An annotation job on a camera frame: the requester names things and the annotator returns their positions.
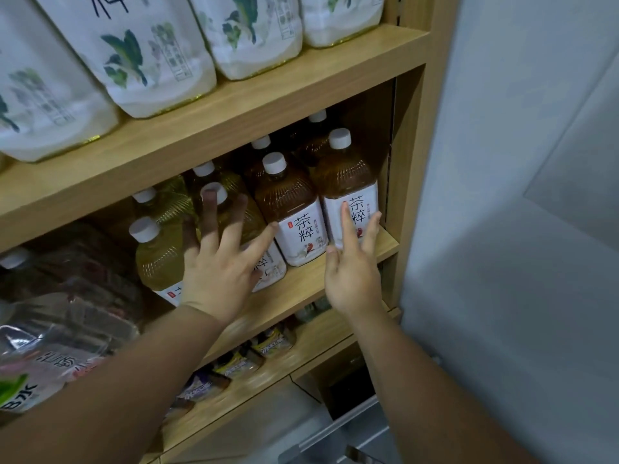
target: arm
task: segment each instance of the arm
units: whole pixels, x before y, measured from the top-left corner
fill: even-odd
[[[537,462],[383,310],[374,256],[379,219],[379,213],[373,215],[359,244],[343,204],[344,250],[328,248],[325,287],[357,336],[402,460]]]
[[[184,225],[182,304],[135,342],[0,432],[5,464],[137,463],[191,372],[241,311],[254,266],[273,240],[267,227],[239,249],[246,198],[217,232],[214,193],[204,195],[201,243]]]

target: person's left hand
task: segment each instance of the person's left hand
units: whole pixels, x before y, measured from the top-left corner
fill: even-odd
[[[268,225],[249,247],[240,249],[247,196],[239,195],[231,210],[230,224],[221,241],[217,230],[217,197],[214,191],[202,194],[202,241],[198,242],[191,218],[182,227],[185,273],[181,304],[205,312],[227,327],[241,312],[245,300],[262,273],[254,267],[269,248],[278,230]]]

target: forearm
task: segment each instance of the forearm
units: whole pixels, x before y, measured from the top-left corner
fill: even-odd
[[[405,463],[535,462],[389,315],[352,325]]]
[[[3,462],[138,462],[220,333],[220,324],[207,314],[175,309],[86,377],[3,429]]]

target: bottle cap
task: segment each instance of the bottle cap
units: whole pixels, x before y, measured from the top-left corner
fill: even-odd
[[[329,145],[334,150],[343,150],[348,148],[352,143],[350,137],[350,130],[348,129],[335,129],[329,133]]]
[[[201,190],[200,190],[200,195],[202,195],[202,193],[205,190],[214,190],[217,193],[217,204],[221,205],[223,202],[226,201],[226,198],[228,198],[228,192],[226,192],[226,189],[219,183],[219,182],[211,182],[210,184],[206,184]]]
[[[254,148],[254,150],[263,150],[269,145],[270,145],[270,136],[268,135],[263,136],[261,139],[254,140],[251,143],[251,147]]]
[[[0,254],[0,266],[10,270],[19,267],[29,258],[30,251],[25,247],[17,246],[4,252],[4,254]]]
[[[159,231],[161,231],[161,228],[151,217],[138,218],[129,226],[129,234],[137,242],[152,241],[157,237]]]
[[[193,171],[197,177],[203,178],[215,171],[215,165],[213,164],[213,161],[207,161],[206,163],[200,164],[200,166],[193,168]]]
[[[308,119],[312,124],[327,120],[327,109],[322,109],[321,111],[315,112],[309,116]]]
[[[274,151],[262,159],[262,165],[267,174],[279,174],[286,169],[286,158],[279,151]]]
[[[155,187],[149,187],[133,194],[133,198],[135,198],[135,201],[138,203],[146,203],[155,198],[156,194],[157,191],[155,190]]]

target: shelf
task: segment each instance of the shelf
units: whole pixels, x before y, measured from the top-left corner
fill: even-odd
[[[397,317],[399,309],[389,312]],[[267,361],[246,381],[232,382],[228,390],[211,401],[198,403],[184,417],[163,427],[164,461],[190,448],[224,423],[215,423],[260,392],[303,367],[352,335],[336,311],[322,313],[297,329],[297,344],[279,358]]]
[[[412,70],[428,47],[424,31],[381,25],[78,150],[13,163],[0,172],[0,251]]]
[[[378,262],[393,256],[399,244],[382,227],[376,238]],[[203,364],[249,340],[324,295],[325,255],[301,267],[288,267],[286,276],[250,296],[241,317],[223,331]]]

